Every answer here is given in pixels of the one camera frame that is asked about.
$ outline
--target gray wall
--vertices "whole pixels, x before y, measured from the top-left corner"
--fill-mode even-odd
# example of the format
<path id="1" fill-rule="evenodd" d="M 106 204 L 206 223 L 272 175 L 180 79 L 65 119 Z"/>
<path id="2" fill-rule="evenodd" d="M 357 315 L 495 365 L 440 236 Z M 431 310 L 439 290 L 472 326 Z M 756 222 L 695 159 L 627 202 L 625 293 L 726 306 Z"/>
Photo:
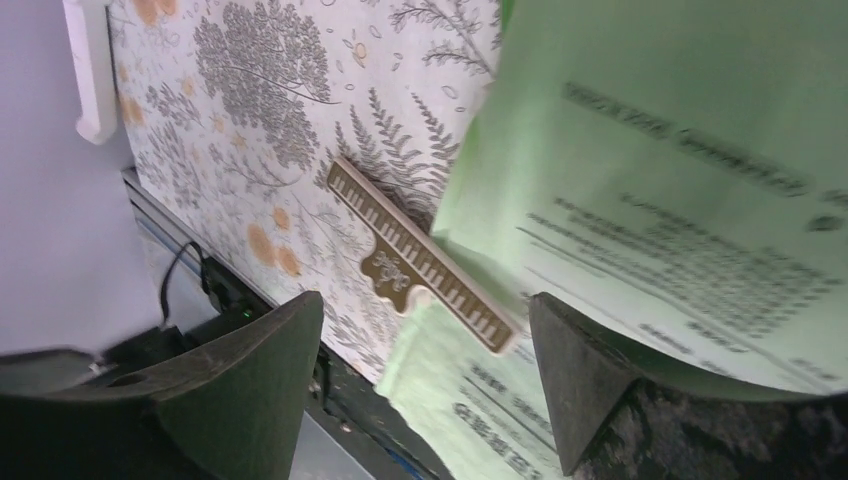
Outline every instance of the gray wall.
<path id="1" fill-rule="evenodd" d="M 120 177 L 80 138 L 61 0 L 0 1 L 0 352 L 99 350 L 161 317 Z"/>

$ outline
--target wooden ruler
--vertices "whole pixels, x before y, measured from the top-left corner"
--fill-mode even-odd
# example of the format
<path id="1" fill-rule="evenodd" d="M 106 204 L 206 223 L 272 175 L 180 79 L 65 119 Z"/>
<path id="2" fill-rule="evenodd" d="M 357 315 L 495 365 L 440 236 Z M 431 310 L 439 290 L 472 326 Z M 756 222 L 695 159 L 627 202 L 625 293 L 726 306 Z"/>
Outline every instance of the wooden ruler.
<path id="1" fill-rule="evenodd" d="M 374 291 L 405 313 L 416 286 L 429 289 L 492 353 L 504 353 L 520 328 L 347 160 L 330 167 L 327 186 L 374 232 L 374 251 L 361 264 Z"/>

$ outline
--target white plastic object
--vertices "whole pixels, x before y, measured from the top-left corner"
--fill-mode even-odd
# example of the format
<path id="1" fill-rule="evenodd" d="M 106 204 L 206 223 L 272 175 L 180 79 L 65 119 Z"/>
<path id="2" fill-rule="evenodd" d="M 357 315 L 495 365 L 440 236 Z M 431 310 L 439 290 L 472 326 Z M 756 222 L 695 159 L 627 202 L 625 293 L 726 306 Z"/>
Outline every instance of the white plastic object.
<path id="1" fill-rule="evenodd" d="M 106 6 L 111 0 L 64 0 L 82 114 L 77 133 L 102 145 L 118 127 Z"/>

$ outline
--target botanical print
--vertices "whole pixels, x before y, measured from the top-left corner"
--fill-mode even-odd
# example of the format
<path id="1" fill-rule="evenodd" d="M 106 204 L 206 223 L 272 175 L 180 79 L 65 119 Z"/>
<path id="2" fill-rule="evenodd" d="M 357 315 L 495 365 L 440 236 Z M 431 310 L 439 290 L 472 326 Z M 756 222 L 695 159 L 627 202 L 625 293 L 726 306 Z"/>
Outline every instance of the botanical print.
<path id="1" fill-rule="evenodd" d="M 495 0 L 115 0 L 142 185 L 275 301 L 320 291 L 322 339 L 375 382 L 402 317 L 361 273 L 373 234 L 326 173 L 347 157 L 427 231 L 494 78 L 499 15 Z"/>

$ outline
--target wire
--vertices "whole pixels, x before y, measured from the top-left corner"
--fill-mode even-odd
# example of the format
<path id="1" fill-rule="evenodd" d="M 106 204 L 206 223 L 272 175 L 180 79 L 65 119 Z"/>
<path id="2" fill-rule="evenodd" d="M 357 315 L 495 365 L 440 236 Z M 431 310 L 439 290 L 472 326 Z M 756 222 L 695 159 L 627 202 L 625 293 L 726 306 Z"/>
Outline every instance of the wire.
<path id="1" fill-rule="evenodd" d="M 203 249 L 200 248 L 200 245 L 197 242 L 190 241 L 180 247 L 179 251 L 177 251 L 174 259 L 171 261 L 171 265 L 168 266 L 168 270 L 165 272 L 165 277 L 162 279 L 162 286 L 159 288 L 159 305 L 162 307 L 162 327 L 167 325 L 168 317 L 171 316 L 171 307 L 168 305 L 168 284 L 171 281 L 171 274 L 174 272 L 177 262 L 180 261 L 180 257 L 186 250 L 188 250 L 189 247 L 193 248 L 197 252 L 197 257 L 200 260 L 200 288 L 203 289 L 203 293 L 209 295 L 209 280 L 206 278 L 206 264 L 203 262 Z"/>

